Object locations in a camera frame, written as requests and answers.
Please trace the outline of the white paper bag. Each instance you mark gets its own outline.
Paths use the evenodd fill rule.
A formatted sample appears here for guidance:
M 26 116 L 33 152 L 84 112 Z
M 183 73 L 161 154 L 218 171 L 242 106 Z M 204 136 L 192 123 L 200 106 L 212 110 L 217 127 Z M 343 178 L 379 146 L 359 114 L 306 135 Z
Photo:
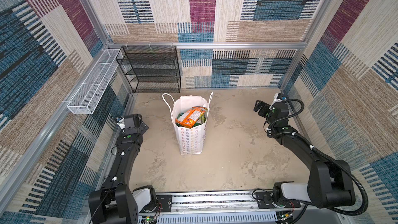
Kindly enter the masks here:
M 196 95 L 181 96 L 173 100 L 173 105 L 167 105 L 181 155 L 202 153 L 213 95 L 208 100 Z

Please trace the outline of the green rainbow snack bag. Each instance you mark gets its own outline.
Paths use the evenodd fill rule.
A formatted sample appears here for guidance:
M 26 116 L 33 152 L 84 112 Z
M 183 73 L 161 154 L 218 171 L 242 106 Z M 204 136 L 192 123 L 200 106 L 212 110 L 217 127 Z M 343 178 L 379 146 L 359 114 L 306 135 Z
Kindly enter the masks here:
M 192 113 L 186 112 L 175 119 L 175 123 L 179 127 L 192 128 L 206 122 L 205 114 L 199 111 Z

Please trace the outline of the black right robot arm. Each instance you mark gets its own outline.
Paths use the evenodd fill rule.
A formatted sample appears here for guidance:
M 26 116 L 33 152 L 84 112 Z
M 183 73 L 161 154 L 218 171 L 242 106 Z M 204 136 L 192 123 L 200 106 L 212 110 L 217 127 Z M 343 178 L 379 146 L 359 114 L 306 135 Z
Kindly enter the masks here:
M 362 194 L 362 202 L 368 203 L 366 192 L 351 173 L 347 162 L 336 160 L 316 148 L 298 130 L 289 125 L 290 100 L 278 94 L 272 104 L 257 100 L 254 111 L 265 118 L 263 125 L 267 137 L 275 139 L 289 149 L 309 169 L 307 183 L 277 182 L 273 187 L 273 201 L 283 205 L 287 200 L 299 200 L 336 211 L 356 202 L 354 187 Z

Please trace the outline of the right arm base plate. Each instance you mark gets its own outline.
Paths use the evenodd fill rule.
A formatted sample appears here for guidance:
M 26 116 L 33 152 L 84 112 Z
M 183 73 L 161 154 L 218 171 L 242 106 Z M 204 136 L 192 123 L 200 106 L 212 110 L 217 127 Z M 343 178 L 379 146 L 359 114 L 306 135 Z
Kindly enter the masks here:
M 274 203 L 272 192 L 258 190 L 252 194 L 258 203 L 259 209 L 296 209 L 301 208 L 302 204 L 298 200 L 287 200 L 284 203 Z

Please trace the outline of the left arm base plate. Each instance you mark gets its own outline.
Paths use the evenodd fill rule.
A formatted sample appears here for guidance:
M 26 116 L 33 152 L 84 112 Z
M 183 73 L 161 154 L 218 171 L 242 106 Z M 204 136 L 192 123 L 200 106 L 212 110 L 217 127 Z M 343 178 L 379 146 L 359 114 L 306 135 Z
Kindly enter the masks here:
M 156 199 L 151 198 L 149 204 L 140 211 L 141 214 L 155 214 L 158 212 L 168 213 L 172 208 L 172 195 L 156 195 Z

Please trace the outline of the orange green snack bag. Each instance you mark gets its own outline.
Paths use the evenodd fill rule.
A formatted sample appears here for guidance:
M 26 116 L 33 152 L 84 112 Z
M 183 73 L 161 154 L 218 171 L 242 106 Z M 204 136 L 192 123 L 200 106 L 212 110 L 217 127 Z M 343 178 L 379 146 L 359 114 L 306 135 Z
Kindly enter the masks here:
M 193 128 L 206 122 L 207 108 L 196 106 L 192 107 L 184 113 L 180 113 L 175 119 L 178 127 Z

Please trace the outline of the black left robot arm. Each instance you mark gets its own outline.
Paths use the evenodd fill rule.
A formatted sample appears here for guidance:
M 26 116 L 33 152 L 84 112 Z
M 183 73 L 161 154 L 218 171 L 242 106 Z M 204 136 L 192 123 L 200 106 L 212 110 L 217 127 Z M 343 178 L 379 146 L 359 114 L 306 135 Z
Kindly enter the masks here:
M 140 114 L 127 115 L 123 121 L 109 175 L 100 189 L 89 195 L 91 224 L 137 224 L 142 210 L 153 212 L 158 207 L 155 190 L 151 185 L 134 191 L 129 188 L 132 167 L 148 126 Z

